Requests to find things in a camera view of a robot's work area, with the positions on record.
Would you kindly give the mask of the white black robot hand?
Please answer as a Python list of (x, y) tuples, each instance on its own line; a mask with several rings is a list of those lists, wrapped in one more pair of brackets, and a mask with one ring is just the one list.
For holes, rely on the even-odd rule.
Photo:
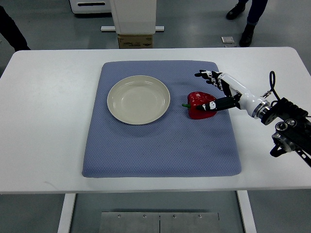
[(227, 73), (200, 70), (195, 76), (205, 79), (206, 83), (217, 87), (225, 95), (210, 103), (196, 106), (197, 110), (221, 111), (237, 107), (240, 110), (246, 110), (251, 117), (259, 118), (260, 111), (268, 104), (263, 97), (253, 95), (248, 88)]

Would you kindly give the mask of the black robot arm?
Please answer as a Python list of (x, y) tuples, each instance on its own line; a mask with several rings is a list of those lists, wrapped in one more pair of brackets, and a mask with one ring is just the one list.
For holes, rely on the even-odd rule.
[(307, 165), (311, 165), (311, 122), (307, 119), (307, 111), (281, 98), (273, 106), (262, 101), (254, 109), (252, 117), (260, 118), (264, 125), (276, 118), (281, 119), (275, 125), (276, 132), (272, 135), (275, 146), (270, 154), (273, 157), (294, 151)]

